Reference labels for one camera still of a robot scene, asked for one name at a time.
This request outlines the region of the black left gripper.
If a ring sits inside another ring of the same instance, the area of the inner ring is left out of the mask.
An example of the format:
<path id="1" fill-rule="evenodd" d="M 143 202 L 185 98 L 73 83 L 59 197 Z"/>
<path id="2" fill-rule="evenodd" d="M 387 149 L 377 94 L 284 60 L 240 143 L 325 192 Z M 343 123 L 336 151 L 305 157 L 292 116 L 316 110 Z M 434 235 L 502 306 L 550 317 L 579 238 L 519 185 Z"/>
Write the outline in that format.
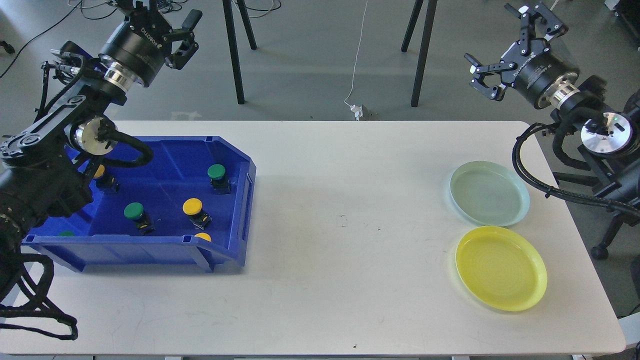
<path id="1" fill-rule="evenodd" d="M 115 6 L 115 9 L 125 18 L 98 56 L 105 65 L 116 62 L 131 71 L 135 82 L 144 88 L 151 85 L 164 64 L 181 70 L 199 50 L 199 44 L 193 40 L 194 29 L 202 18 L 199 9 L 190 10 L 176 29 L 172 29 L 158 6 Z M 171 42 L 182 41 L 171 54 L 171 44 L 163 39 L 169 32 Z"/>

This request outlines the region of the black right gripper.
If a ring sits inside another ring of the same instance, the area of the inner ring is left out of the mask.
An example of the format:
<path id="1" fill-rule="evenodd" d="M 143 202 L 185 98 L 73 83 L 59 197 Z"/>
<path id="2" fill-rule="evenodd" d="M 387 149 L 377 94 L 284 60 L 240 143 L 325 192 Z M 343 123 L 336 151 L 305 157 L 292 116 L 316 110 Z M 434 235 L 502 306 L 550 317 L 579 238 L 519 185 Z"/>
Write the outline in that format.
<path id="1" fill-rule="evenodd" d="M 551 50 L 550 41 L 569 31 L 543 2 L 523 5 L 511 4 L 505 9 L 519 19 L 519 39 L 500 58 L 500 63 L 481 64 L 473 55 L 464 54 L 471 64 L 470 86 L 492 101 L 502 101 L 511 86 L 535 109 L 548 107 L 547 89 L 558 79 L 572 84 L 578 80 L 579 68 Z M 487 85 L 487 76 L 498 76 L 499 83 Z"/>

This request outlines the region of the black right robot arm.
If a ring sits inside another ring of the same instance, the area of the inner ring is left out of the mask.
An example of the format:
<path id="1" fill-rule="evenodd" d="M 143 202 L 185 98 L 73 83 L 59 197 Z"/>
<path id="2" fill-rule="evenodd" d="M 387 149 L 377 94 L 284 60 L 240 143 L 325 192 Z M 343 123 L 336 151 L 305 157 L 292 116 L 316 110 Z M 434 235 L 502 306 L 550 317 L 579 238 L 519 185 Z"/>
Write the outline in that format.
<path id="1" fill-rule="evenodd" d="M 552 42 L 567 26 L 542 2 L 505 9 L 519 20 L 519 37 L 494 64 L 482 64 L 473 55 L 470 85 L 492 101 L 502 101 L 514 89 L 535 109 L 552 107 L 553 123 L 535 123 L 517 137 L 512 164 L 526 183 L 567 202 L 605 208 L 612 219 L 603 239 L 590 255 L 605 260 L 608 248 L 623 224 L 639 223 L 639 94 L 622 111 L 605 103 L 606 81 L 599 76 L 578 83 L 579 68 L 557 55 Z M 574 193 L 535 178 L 524 166 L 521 149 L 537 132 L 553 134 L 551 150 L 558 160 L 589 175 L 554 173 L 557 182 L 590 187 L 591 194 Z"/>

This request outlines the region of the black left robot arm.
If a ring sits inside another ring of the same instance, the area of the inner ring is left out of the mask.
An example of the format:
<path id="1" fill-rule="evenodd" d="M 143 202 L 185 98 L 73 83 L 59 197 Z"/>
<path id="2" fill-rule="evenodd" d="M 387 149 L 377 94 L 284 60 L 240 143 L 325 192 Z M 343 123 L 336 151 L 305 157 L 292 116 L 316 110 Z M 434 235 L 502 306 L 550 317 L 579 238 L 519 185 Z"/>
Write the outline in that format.
<path id="1" fill-rule="evenodd" d="M 77 319 L 49 298 L 54 263 L 46 255 L 23 253 L 32 228 L 48 218 L 69 218 L 93 201 L 90 183 L 99 167 L 135 168 L 153 159 L 150 146 L 117 129 L 105 116 L 110 104 L 123 105 L 134 85 L 150 86 L 162 66 L 182 69 L 199 46 L 194 29 L 202 11 L 192 9 L 181 27 L 173 28 L 155 0 L 112 0 L 125 18 L 98 55 L 68 41 L 54 51 L 57 60 L 42 64 L 43 87 L 49 73 L 65 87 L 47 100 L 42 91 L 34 123 L 1 143 L 1 298 L 14 287 L 26 296 L 23 305 L 1 306 L 3 319 L 52 319 L 70 328 L 57 334 L 11 323 L 3 330 L 24 330 L 59 340 L 78 337 Z"/>

